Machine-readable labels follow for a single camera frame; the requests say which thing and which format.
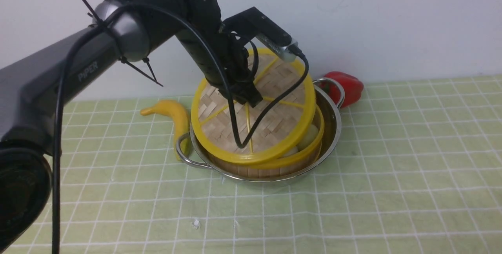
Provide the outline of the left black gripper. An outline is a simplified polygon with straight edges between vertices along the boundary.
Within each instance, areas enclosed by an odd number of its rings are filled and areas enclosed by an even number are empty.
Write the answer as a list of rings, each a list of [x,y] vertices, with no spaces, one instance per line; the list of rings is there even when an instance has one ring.
[[[196,65],[202,70],[206,81],[220,89],[224,98],[256,107],[262,102],[262,95],[252,82],[248,68],[248,51],[235,37],[220,32],[222,24],[218,0],[183,0],[186,4],[186,20],[198,31],[208,47],[217,57],[224,70],[228,87],[224,86],[217,66],[208,51],[190,30],[180,31],[177,39],[188,51]]]

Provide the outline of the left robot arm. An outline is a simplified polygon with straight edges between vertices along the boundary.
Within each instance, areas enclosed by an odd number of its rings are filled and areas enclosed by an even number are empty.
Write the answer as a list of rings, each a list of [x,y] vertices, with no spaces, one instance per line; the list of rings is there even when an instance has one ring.
[[[63,107],[115,62],[131,65],[176,37],[230,102],[257,105],[245,43],[223,30],[217,0],[105,0],[93,23],[1,70],[1,251],[53,198],[60,244]]]

